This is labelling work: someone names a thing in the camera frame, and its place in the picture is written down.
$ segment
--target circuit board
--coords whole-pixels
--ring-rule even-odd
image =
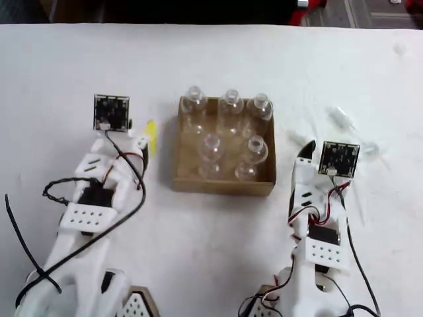
[[[94,129],[126,132],[130,128],[129,109],[129,97],[96,94]]]
[[[319,174],[353,178],[359,151],[359,145],[325,141]]]

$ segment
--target white table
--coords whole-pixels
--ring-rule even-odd
[[[147,202],[115,234],[110,266],[148,286],[162,316],[236,316],[245,297],[289,265],[294,243],[286,217],[299,147],[285,131],[312,134],[308,110],[320,141],[348,140],[327,120],[326,107],[339,105],[366,138],[387,147],[391,167],[360,163],[360,199],[346,198],[362,265],[384,316],[421,315],[423,33],[2,25],[0,43],[0,192],[9,193],[40,263],[64,211],[42,189],[72,175],[93,142],[93,95],[130,96],[135,126],[158,123],[159,151],[145,175]],[[245,97],[266,92],[274,101],[278,182],[267,199],[170,189],[173,118],[178,97],[194,83],[209,96],[235,87]],[[0,307],[10,316],[33,267],[1,210]],[[350,282],[344,285],[350,300],[371,307],[356,267]]]

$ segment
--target small glass vial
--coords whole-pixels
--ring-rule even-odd
[[[253,135],[264,136],[272,116],[273,106],[265,94],[258,94],[249,100],[244,117],[243,137],[248,139]]]
[[[229,89],[218,101],[217,133],[236,135],[241,133],[244,100],[235,89]]]
[[[225,148],[220,136],[214,133],[207,134],[198,145],[198,155],[200,156],[198,174],[209,180],[220,178],[224,154]]]
[[[182,97],[183,132],[201,134],[206,120],[207,97],[197,86],[188,89]]]
[[[235,169],[235,175],[239,180],[257,180],[257,166],[263,163],[268,156],[268,147],[263,138],[253,135],[241,145],[241,161]]]

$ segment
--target open cardboard box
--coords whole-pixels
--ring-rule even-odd
[[[206,133],[215,133],[217,121],[217,100],[209,98],[207,105]],[[265,162],[258,166],[258,178],[254,182],[240,181],[235,177],[235,167],[238,164],[239,149],[244,141],[242,137],[223,139],[226,154],[222,166],[222,176],[219,180],[204,180],[198,174],[201,162],[197,153],[197,135],[182,132],[182,98],[179,102],[179,112],[176,131],[175,166],[173,188],[180,192],[201,192],[210,194],[267,196],[276,183],[276,155],[273,118],[268,124],[264,140],[269,148]]]

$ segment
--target yellow tag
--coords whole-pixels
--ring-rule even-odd
[[[156,140],[157,140],[157,129],[156,123],[153,120],[148,121],[145,129],[143,131],[145,134],[149,136],[149,153],[151,156],[156,154]]]

